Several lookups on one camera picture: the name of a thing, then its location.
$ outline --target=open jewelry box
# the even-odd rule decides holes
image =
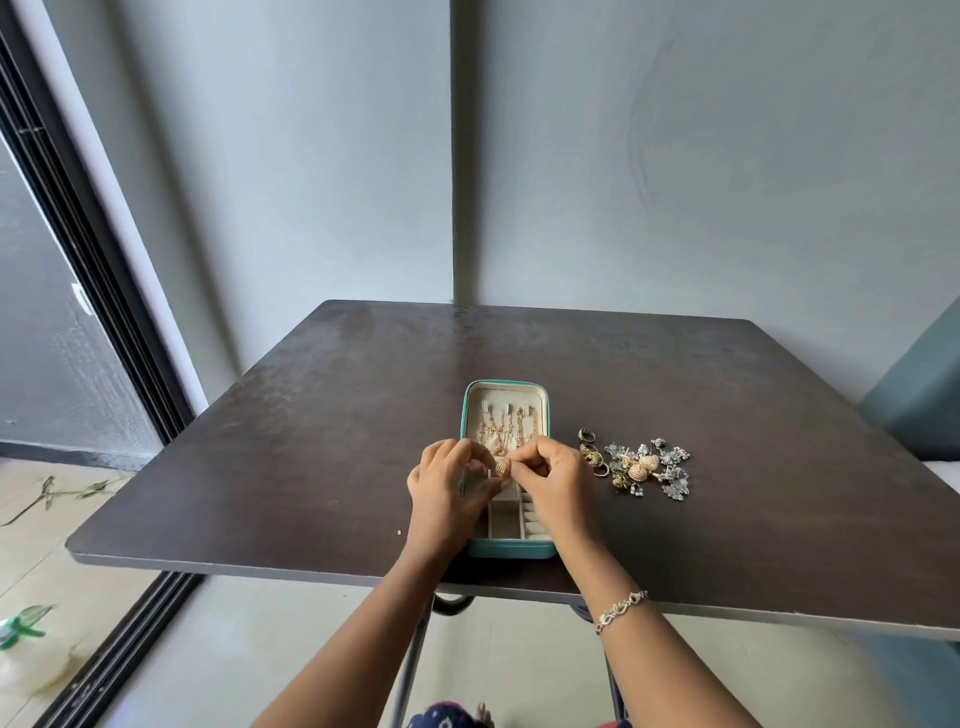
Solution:
[[[461,437],[487,446],[499,460],[535,434],[550,435],[550,400],[543,387],[508,379],[479,379],[467,387]],[[464,472],[461,491],[483,479]],[[467,541],[467,555],[477,558],[548,559],[555,553],[533,500],[513,480],[490,502]]]

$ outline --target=table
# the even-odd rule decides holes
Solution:
[[[692,495],[599,481],[666,612],[960,639],[960,497],[749,321],[329,301],[69,539],[86,564],[376,583],[405,479],[478,378],[535,381],[554,437],[692,453]],[[558,558],[458,557],[442,591],[576,603]]]

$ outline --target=pile of jewelry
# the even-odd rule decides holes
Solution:
[[[531,405],[515,406],[505,402],[500,410],[500,424],[493,419],[492,406],[484,400],[480,404],[481,418],[477,427],[477,442],[488,449],[492,455],[500,457],[507,454],[507,448],[516,449],[540,434],[540,421],[537,409]],[[514,432],[514,415],[516,415],[516,433]],[[523,434],[524,416],[529,417],[533,431],[529,435]]]
[[[589,429],[581,429],[577,433],[580,440],[580,452],[584,459],[593,467],[593,472],[599,477],[612,474],[613,487],[627,491],[631,496],[643,497],[643,487],[640,485],[651,475],[660,482],[663,492],[674,500],[683,500],[690,495],[689,474],[680,467],[680,463],[689,459],[690,453],[683,448],[666,448],[666,441],[658,437],[651,440],[658,454],[654,454],[646,445],[637,449],[625,448],[622,445],[611,443],[604,450],[612,459],[610,465],[604,462],[603,455],[592,444],[596,435]]]

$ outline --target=person's left hand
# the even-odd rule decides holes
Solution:
[[[503,489],[503,478],[493,477],[461,496],[457,482],[467,466],[481,473],[493,470],[496,461],[489,450],[466,438],[441,440],[423,451],[420,464],[407,477],[414,501],[404,548],[409,557],[446,569],[487,503]]]

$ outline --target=floor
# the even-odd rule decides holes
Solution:
[[[211,578],[101,726],[248,725],[367,593]],[[909,724],[852,637],[728,620],[672,621],[767,728]],[[600,643],[589,625],[556,604],[476,599],[462,615],[434,616],[409,713],[440,699],[471,707],[483,700],[498,728],[595,726],[612,719]]]
[[[53,495],[45,508],[43,499],[35,501],[51,476]],[[42,694],[0,692],[3,728],[32,726],[156,576],[81,566],[63,547],[67,536],[129,478],[129,473],[100,468],[0,459],[0,523],[13,520],[0,526],[0,619],[33,604],[56,604],[37,627],[71,645],[73,655],[68,672]],[[104,481],[102,491],[77,497],[76,492]]]

